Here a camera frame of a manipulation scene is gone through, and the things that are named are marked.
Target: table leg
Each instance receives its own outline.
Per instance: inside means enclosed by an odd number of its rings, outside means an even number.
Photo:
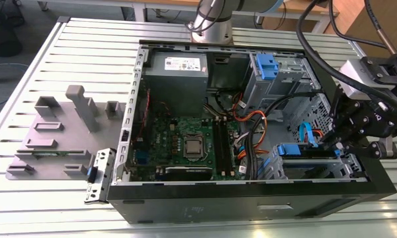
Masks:
[[[41,11],[48,11],[47,2],[45,1],[37,1],[39,6],[41,8]]]
[[[324,33],[324,31],[325,31],[325,29],[328,27],[329,22],[331,22],[329,16],[328,15],[324,15],[320,18],[317,24],[313,27],[312,33]]]
[[[135,20],[145,22],[147,21],[147,8],[145,8],[144,4],[135,3],[133,11],[135,11]]]
[[[159,18],[161,17],[160,13],[161,13],[160,9],[156,9],[156,17],[159,17]]]
[[[256,24],[261,25],[264,22],[264,17],[263,16],[257,16],[256,17]]]

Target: white table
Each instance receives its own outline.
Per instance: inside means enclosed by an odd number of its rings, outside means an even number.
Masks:
[[[293,32],[233,29],[236,45],[300,49]],[[329,35],[307,34],[339,68],[357,48]],[[184,25],[73,18],[57,23],[0,113],[0,235],[65,238],[397,237],[397,194],[321,219],[129,225],[111,205],[84,205],[85,181],[15,181],[4,177],[35,118],[40,96],[67,101],[81,84],[95,102],[127,101],[139,40],[188,42]],[[384,166],[397,188],[397,160]]]
[[[132,7],[135,10],[136,21],[147,21],[147,9],[168,9],[168,10],[181,10],[181,11],[195,11],[197,10],[196,6],[177,5],[177,4],[163,4],[163,3],[147,3],[147,2],[133,2],[128,0],[48,0],[49,2],[60,3],[79,3],[79,4],[91,4],[91,5],[107,5],[107,6],[120,6],[120,7]],[[47,2],[39,1],[39,5],[43,11],[48,10]],[[283,18],[281,12],[248,12],[248,11],[235,11],[233,14],[256,16],[257,22],[260,23],[264,16]],[[287,11],[287,19],[299,19],[301,13],[291,13]],[[324,33],[327,26],[329,24],[329,15],[327,14],[313,14],[311,13],[307,20],[317,21],[312,33]]]

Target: power supply label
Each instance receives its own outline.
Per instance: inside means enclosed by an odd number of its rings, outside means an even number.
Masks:
[[[201,71],[199,58],[165,58],[165,70]]]

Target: black power cable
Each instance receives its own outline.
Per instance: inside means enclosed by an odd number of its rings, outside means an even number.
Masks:
[[[301,26],[303,26],[304,19],[308,16],[308,14],[309,14],[311,10],[313,9],[313,7],[315,7],[315,5],[316,5],[317,2],[319,2],[319,0],[313,0],[312,1],[312,3],[307,7],[303,15],[300,16],[299,22],[297,22],[297,28],[296,28],[297,38],[299,38],[299,41],[300,41],[300,43],[303,45],[304,50],[308,52],[309,56],[312,57],[312,59],[315,60],[315,62],[320,65],[320,67],[329,73],[329,75],[332,75],[336,79],[339,79],[345,84],[351,85],[353,88],[356,88],[363,93],[368,94],[368,96],[373,99],[373,101],[376,101],[377,104],[380,102],[383,102],[384,104],[387,104],[387,106],[389,106],[393,109],[393,112],[397,114],[397,100],[395,100],[392,97],[389,97],[387,94],[384,94],[383,92],[380,92],[375,88],[372,88],[368,85],[357,82],[355,79],[352,79],[351,77],[348,77],[347,75],[344,75],[343,73],[340,73],[323,60],[323,58],[319,56],[319,54],[313,50],[311,44],[308,43],[308,41],[307,41],[307,39],[304,37],[303,31],[301,31]]]
[[[365,0],[365,9],[367,9],[367,12],[368,12],[368,15],[369,15],[369,18],[371,18],[373,27],[375,27],[377,30],[380,30],[380,29],[381,29],[381,25],[380,25],[380,23],[379,23],[379,20],[377,20],[377,18],[376,18],[376,15],[373,14],[369,0]]]
[[[225,8],[225,0],[223,0],[223,1],[224,1],[224,2],[223,2],[223,7],[221,7],[221,9],[220,9],[220,13],[219,13],[219,15],[217,15],[216,19],[213,20],[213,22],[212,22],[204,29],[200,29],[200,30],[199,30],[199,28],[203,26],[203,23],[204,23],[204,21],[205,21],[208,15],[211,14],[212,7],[211,7],[211,10],[209,10],[209,12],[207,13],[205,18],[203,19],[203,22],[200,23],[200,25],[199,25],[197,28],[192,29],[192,28],[189,28],[188,24],[185,25],[185,26],[187,26],[187,29],[188,29],[191,32],[201,33],[203,31],[208,30],[208,29],[215,25],[215,23],[216,23],[217,20],[220,19],[220,16],[223,15],[223,12],[224,12],[224,8]]]
[[[284,6],[283,16],[281,16],[279,25],[277,25],[277,27],[273,30],[279,30],[279,28],[284,25],[284,22],[285,22],[285,18],[287,18],[287,6],[285,6],[285,2],[283,2],[283,6]]]
[[[333,0],[329,0],[329,19],[331,19],[332,29],[333,29],[333,31],[335,31],[335,33],[337,34],[339,37],[341,37],[343,39],[345,39],[348,41],[356,41],[356,42],[360,42],[360,43],[364,43],[364,44],[368,44],[368,45],[372,45],[372,46],[381,47],[381,48],[387,49],[387,46],[380,42],[364,40],[364,39],[360,39],[360,38],[355,38],[355,37],[344,35],[340,32],[340,30],[337,28],[336,21],[335,21],[335,17],[333,17]]]

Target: ram slot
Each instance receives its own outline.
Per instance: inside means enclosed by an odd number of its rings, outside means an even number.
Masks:
[[[213,120],[212,122],[212,130],[213,130],[213,148],[215,148],[215,157],[216,157],[216,172],[221,174],[224,172],[224,151],[221,147],[221,136],[220,136],[220,121]]]
[[[213,147],[216,156],[216,172],[221,175],[231,175],[232,160],[229,150],[229,134],[227,122],[213,121]]]
[[[229,133],[227,127],[227,121],[220,122],[220,142],[223,148],[223,163],[225,175],[231,175],[232,169],[232,159],[231,159],[231,146],[229,146]]]

